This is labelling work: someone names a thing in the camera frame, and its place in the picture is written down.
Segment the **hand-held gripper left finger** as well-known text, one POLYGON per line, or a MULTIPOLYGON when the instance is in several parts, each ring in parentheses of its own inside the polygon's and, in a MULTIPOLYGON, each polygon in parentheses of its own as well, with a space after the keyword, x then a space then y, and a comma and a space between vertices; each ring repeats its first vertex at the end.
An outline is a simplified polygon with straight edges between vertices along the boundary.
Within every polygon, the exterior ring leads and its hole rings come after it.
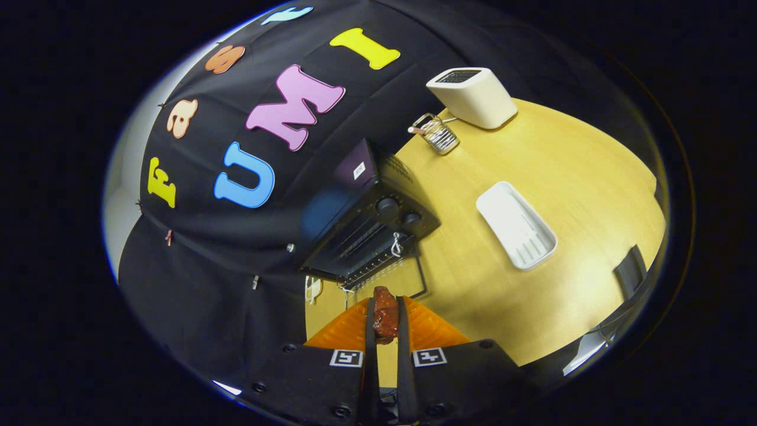
POLYGON ((375 301, 360 303, 359 350, 286 344, 237 396, 239 404, 286 425, 376 425, 379 372, 375 301))

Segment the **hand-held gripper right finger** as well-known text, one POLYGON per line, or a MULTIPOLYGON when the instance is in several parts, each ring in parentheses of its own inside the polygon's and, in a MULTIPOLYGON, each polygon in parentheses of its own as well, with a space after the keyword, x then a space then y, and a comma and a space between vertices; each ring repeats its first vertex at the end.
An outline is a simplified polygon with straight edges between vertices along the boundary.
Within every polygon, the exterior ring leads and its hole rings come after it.
POLYGON ((493 425, 532 400, 532 381, 494 340, 411 348, 410 299, 397 299, 401 424, 493 425))

